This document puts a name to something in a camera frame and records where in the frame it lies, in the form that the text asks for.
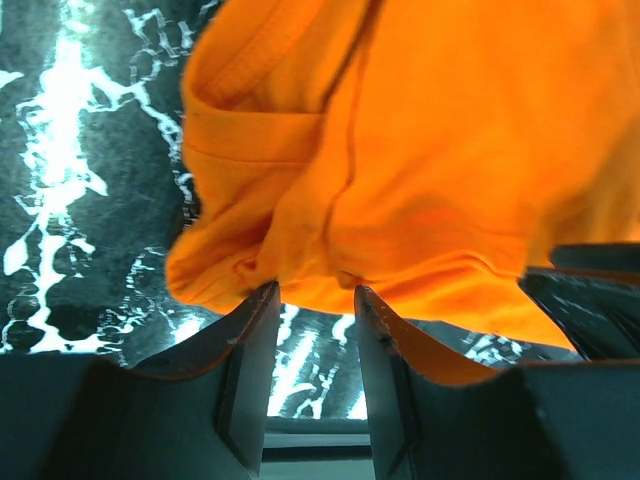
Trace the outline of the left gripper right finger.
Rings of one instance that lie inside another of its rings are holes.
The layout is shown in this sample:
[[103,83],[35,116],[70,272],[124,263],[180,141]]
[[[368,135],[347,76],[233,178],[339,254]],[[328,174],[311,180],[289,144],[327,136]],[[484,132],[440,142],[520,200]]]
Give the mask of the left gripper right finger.
[[639,365],[529,363],[495,370],[354,295],[379,479],[635,479]]

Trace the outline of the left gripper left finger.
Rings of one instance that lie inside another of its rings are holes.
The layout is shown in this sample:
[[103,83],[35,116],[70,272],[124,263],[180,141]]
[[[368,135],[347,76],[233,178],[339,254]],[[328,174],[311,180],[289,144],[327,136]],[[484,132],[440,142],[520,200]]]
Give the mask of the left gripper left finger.
[[5,479],[254,479],[280,323],[269,283],[132,368],[98,355],[1,359]]

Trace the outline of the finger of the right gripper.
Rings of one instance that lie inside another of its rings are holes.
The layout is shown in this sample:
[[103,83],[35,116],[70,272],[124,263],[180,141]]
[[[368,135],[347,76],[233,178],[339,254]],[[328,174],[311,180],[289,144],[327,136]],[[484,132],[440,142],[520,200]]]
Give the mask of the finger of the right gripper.
[[555,248],[549,267],[529,267],[520,289],[586,360],[639,358],[639,245]]

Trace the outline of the orange t shirt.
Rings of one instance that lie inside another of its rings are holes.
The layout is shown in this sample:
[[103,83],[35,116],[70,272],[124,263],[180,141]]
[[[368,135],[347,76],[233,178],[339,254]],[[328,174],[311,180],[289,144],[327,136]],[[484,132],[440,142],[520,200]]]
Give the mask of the orange t shirt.
[[519,289],[564,244],[639,237],[635,1],[227,1],[182,78],[201,212],[181,303],[276,281],[346,314],[567,347]]

